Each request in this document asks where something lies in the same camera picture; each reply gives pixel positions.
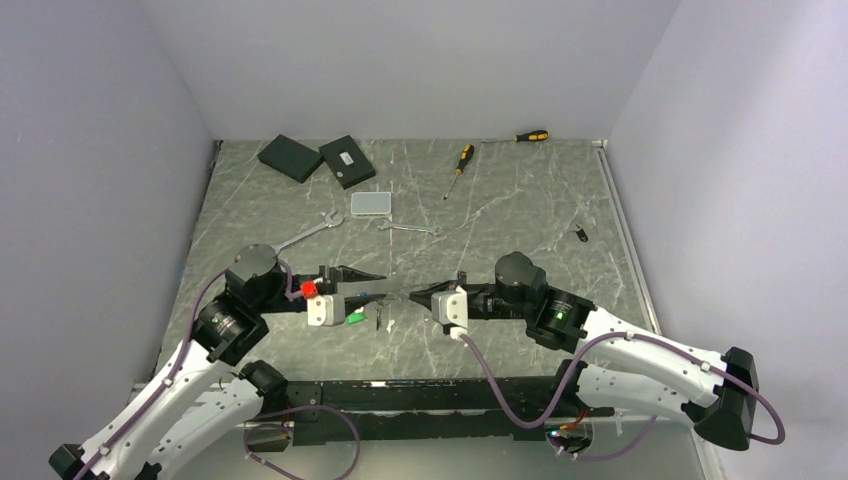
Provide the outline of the key with green tag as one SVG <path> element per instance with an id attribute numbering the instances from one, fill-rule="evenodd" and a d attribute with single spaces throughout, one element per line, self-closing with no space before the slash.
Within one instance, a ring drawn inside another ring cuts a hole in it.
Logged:
<path id="1" fill-rule="evenodd" d="M 367 316 L 362 312 L 354 312 L 348 315 L 345 319 L 346 325 L 354 325 L 361 322 L 364 322 L 367 319 Z"/>

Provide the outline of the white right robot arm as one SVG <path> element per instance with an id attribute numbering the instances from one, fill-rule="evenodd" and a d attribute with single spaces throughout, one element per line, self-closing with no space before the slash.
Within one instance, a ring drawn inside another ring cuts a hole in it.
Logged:
<path id="1" fill-rule="evenodd" d="M 637 327 L 592 301 L 549 285 L 544 269 L 512 252 L 499 258 L 494 280 L 465 275 L 413 291 L 445 335 L 462 341 L 472 320 L 522 320 L 536 344 L 572 354 L 557 374 L 557 411 L 619 408 L 677 420 L 704 440 L 745 451 L 759 382 L 753 355 L 690 347 Z"/>

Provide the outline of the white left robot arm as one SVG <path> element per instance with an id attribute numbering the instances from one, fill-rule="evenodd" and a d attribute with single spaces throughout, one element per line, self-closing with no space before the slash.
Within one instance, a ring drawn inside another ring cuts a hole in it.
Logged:
<path id="1" fill-rule="evenodd" d="M 162 369 L 98 433 L 51 454 L 60 478 L 172 478 L 236 424 L 285 411 L 288 382 L 264 361 L 249 363 L 214 401 L 196 403 L 268 334 L 265 315 L 304 312 L 313 326 L 336 326 L 381 297 L 365 286 L 378 274 L 348 266 L 294 274 L 267 244 L 242 248 L 213 278 L 223 280 L 222 292 L 208 304 L 195 301 L 190 326 Z"/>

